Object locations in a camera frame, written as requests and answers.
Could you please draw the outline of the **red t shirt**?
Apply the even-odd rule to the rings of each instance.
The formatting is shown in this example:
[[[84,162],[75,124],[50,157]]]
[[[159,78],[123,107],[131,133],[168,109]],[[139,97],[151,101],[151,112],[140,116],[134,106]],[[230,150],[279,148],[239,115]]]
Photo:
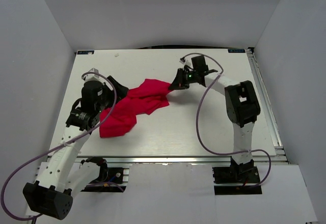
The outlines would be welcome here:
[[[169,106],[167,95],[170,83],[158,79],[145,79],[137,88],[130,89],[113,111],[105,109],[100,114],[99,136],[111,138],[124,136],[137,123],[138,115],[150,115],[155,110]]]

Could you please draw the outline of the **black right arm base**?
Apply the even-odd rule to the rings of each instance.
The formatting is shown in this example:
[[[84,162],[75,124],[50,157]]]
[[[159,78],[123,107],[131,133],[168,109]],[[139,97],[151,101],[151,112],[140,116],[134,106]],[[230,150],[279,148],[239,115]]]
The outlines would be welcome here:
[[[251,171],[236,177],[230,167],[213,167],[215,195],[260,195],[261,186],[253,187],[260,182],[258,169],[255,166]]]

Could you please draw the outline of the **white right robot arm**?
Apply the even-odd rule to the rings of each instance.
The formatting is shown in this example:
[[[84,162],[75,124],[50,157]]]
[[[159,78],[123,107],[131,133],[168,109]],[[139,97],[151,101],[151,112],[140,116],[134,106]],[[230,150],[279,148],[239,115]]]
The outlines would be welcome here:
[[[204,96],[210,90],[225,97],[227,117],[233,126],[233,151],[230,156],[230,177],[233,181],[243,182],[254,168],[252,156],[252,133],[261,108],[253,87],[249,80],[235,81],[224,75],[224,68],[209,69],[206,54],[190,53],[191,61],[181,57],[183,65],[177,70],[170,91],[186,90],[190,85],[197,83],[205,87]]]

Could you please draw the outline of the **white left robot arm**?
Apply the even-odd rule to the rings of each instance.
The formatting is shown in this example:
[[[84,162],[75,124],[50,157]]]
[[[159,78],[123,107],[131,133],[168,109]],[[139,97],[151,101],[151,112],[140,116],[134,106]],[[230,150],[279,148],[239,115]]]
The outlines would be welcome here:
[[[66,121],[59,148],[55,149],[46,169],[34,183],[26,183],[23,195],[29,208],[40,214],[64,219],[71,210],[74,197],[90,183],[101,183],[108,178],[107,161],[90,157],[71,173],[74,162],[85,142],[100,121],[100,113],[112,109],[125,98],[128,88],[112,76],[105,81],[94,71],[83,76],[84,86]]]

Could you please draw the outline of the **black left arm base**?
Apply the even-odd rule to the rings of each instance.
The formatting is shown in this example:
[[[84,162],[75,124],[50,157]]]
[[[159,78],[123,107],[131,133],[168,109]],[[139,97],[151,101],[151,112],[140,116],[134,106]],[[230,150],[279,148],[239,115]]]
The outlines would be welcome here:
[[[89,157],[81,161],[81,166],[85,163],[94,163],[99,167],[99,176],[91,181],[83,192],[123,192],[126,189],[123,178],[126,176],[124,168],[109,167],[107,161],[101,157]]]

